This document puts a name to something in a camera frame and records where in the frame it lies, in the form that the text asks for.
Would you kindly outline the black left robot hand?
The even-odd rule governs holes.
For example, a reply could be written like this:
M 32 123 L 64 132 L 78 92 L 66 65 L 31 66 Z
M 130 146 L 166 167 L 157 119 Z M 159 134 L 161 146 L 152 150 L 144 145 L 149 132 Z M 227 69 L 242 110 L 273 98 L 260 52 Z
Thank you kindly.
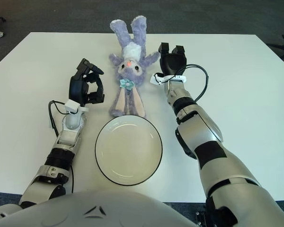
M 77 66 L 77 72 L 70 79 L 69 99 L 84 107 L 86 104 L 100 104 L 104 102 L 105 94 L 100 75 L 104 72 L 96 65 L 83 58 Z M 89 83 L 96 83 L 96 92 L 90 92 Z

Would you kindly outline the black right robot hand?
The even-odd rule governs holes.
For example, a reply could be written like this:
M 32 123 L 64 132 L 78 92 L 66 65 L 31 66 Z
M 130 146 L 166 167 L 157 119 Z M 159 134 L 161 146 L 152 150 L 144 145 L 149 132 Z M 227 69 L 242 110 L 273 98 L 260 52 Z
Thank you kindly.
M 187 64 L 183 46 L 176 45 L 172 52 L 169 53 L 169 44 L 161 43 L 158 51 L 160 53 L 160 68 L 164 76 L 183 74 L 180 70 Z

